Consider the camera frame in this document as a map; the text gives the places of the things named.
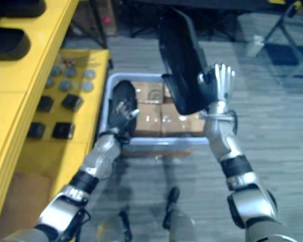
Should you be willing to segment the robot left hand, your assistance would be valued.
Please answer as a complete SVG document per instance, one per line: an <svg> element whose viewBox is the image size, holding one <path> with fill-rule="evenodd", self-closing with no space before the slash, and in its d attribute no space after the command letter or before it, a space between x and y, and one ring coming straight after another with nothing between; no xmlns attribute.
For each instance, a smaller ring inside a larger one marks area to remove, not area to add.
<svg viewBox="0 0 303 242"><path fill-rule="evenodd" d="M136 129L137 118L140 110L136 101L121 101L112 108L109 116L110 129L117 129L119 134L125 132L133 133Z"/></svg>

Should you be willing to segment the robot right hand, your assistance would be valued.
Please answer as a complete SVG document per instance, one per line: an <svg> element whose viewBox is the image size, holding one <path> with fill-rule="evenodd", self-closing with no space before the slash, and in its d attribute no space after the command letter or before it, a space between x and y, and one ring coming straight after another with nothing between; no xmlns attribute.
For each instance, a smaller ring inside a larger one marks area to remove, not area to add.
<svg viewBox="0 0 303 242"><path fill-rule="evenodd" d="M212 103L232 98L235 72L226 64L215 63L207 66L197 76L197 83L206 107Z"/></svg>

